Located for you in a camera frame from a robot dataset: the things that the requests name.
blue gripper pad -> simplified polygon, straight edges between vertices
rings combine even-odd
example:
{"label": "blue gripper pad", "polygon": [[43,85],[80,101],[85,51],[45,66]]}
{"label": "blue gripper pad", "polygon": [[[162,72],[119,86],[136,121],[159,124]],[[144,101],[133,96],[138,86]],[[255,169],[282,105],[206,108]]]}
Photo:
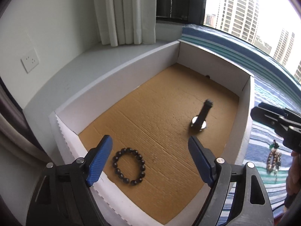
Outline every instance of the blue gripper pad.
{"label": "blue gripper pad", "polygon": [[90,149],[87,157],[88,177],[87,184],[89,187],[97,182],[106,161],[112,151],[113,140],[109,135],[105,135],[96,148]]}
{"label": "blue gripper pad", "polygon": [[213,187],[216,180],[215,156],[210,149],[206,149],[197,137],[191,136],[188,139],[188,150],[199,171],[203,182]]}

wooden bead bracelet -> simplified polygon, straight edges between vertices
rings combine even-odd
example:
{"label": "wooden bead bracelet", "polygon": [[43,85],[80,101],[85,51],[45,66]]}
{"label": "wooden bead bracelet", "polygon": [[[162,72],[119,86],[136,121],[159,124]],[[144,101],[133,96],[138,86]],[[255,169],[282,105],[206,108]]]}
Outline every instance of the wooden bead bracelet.
{"label": "wooden bead bracelet", "polygon": [[124,182],[124,183],[130,183],[130,180],[127,177],[124,177],[123,173],[120,171],[120,169],[118,168],[118,164],[117,161],[119,161],[119,158],[125,154],[125,153],[131,153],[134,156],[136,156],[136,159],[140,162],[140,170],[141,172],[139,173],[139,178],[137,178],[136,180],[132,180],[131,181],[131,185],[137,185],[138,183],[141,183],[143,181],[142,178],[145,177],[145,161],[142,159],[142,155],[140,155],[138,153],[137,150],[133,150],[132,148],[123,148],[120,151],[116,152],[116,155],[113,157],[113,164],[112,166],[115,168],[115,174],[118,175],[118,177]]}

white curtain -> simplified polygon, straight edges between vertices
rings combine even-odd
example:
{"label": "white curtain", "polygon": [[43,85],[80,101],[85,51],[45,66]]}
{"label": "white curtain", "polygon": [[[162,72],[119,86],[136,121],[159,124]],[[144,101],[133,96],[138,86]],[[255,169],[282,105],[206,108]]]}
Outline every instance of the white curtain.
{"label": "white curtain", "polygon": [[94,0],[102,44],[156,42],[156,0]]}

person's hand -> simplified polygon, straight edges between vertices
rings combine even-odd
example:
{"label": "person's hand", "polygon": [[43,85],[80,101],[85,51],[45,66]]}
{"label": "person's hand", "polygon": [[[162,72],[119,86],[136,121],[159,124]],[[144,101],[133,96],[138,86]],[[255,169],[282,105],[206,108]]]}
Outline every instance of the person's hand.
{"label": "person's hand", "polygon": [[301,178],[301,166],[299,164],[299,154],[292,151],[293,157],[292,166],[288,170],[288,176],[286,178],[286,191],[288,195],[297,194],[301,188],[299,179]]}

cardboard bottom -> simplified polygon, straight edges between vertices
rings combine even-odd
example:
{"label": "cardboard bottom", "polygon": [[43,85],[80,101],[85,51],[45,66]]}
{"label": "cardboard bottom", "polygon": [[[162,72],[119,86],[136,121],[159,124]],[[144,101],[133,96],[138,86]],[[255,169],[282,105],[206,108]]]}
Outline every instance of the cardboard bottom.
{"label": "cardboard bottom", "polygon": [[[214,102],[206,120],[207,128],[193,133],[190,121],[207,98]],[[133,203],[166,224],[204,185],[187,148],[189,136],[196,135],[215,156],[221,155],[238,100],[237,95],[218,83],[174,64],[101,114],[79,138],[89,150],[109,134],[113,150],[104,172]],[[124,184],[112,168],[112,157],[124,147],[138,150],[145,160],[146,176],[137,186]],[[132,155],[124,155],[118,167],[130,180],[138,177],[138,161]]]}

